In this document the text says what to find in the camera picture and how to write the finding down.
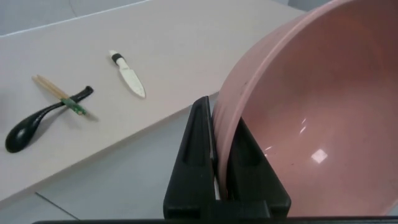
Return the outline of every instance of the white knife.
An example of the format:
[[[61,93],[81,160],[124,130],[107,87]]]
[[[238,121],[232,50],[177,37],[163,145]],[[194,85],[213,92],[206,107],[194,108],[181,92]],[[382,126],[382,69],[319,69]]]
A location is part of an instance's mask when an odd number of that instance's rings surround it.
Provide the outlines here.
[[[145,98],[145,89],[142,86],[142,83],[139,81],[134,70],[127,65],[124,57],[115,50],[110,50],[109,54],[116,65],[119,66],[119,72],[124,78],[124,81],[129,85],[130,89],[138,96]]]

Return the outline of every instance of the white table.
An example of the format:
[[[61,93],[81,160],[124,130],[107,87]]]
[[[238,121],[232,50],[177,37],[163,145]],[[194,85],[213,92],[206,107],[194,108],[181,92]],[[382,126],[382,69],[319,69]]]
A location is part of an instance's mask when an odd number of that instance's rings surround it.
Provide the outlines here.
[[[18,154],[0,148],[0,205],[40,189],[72,167],[216,93],[261,37],[302,12],[265,0],[153,0],[0,38],[0,140],[22,118],[55,101],[30,79],[41,74],[74,94],[100,122],[71,111]],[[125,88],[108,50],[124,55],[147,99]]]

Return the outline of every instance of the wooden chopsticks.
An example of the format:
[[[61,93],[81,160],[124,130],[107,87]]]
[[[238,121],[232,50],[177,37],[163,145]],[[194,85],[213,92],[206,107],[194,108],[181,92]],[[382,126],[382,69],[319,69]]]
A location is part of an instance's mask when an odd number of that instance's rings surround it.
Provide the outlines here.
[[[80,105],[74,102],[64,91],[59,89],[56,85],[54,85],[46,78],[37,75],[33,76],[32,79],[40,86],[48,90],[51,94],[53,94],[53,96],[57,97],[62,103],[64,103],[67,107],[72,109],[76,114],[78,115],[87,114],[85,109],[83,109]]]

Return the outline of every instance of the pink bowl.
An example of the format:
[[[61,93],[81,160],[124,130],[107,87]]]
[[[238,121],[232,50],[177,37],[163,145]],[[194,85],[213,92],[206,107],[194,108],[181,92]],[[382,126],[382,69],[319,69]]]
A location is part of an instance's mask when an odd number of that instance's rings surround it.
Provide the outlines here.
[[[340,0],[253,46],[220,90],[221,196],[242,116],[289,216],[383,215],[398,198],[398,1]]]

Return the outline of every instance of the black spoon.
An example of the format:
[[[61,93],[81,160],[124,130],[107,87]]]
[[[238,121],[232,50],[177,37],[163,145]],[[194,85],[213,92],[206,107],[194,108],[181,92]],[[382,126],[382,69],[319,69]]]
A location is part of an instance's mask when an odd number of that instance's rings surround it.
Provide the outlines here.
[[[90,86],[86,86],[84,90],[79,92],[78,94],[71,96],[71,99],[78,103],[82,99],[90,96],[94,90]],[[10,133],[8,133],[6,138],[6,149],[11,153],[19,152],[23,150],[30,140],[32,140],[33,135],[35,134],[37,127],[39,127],[40,122],[44,118],[44,116],[64,104],[62,102],[53,104],[48,106],[29,117],[23,119],[20,123],[18,123],[14,128],[11,129]]]

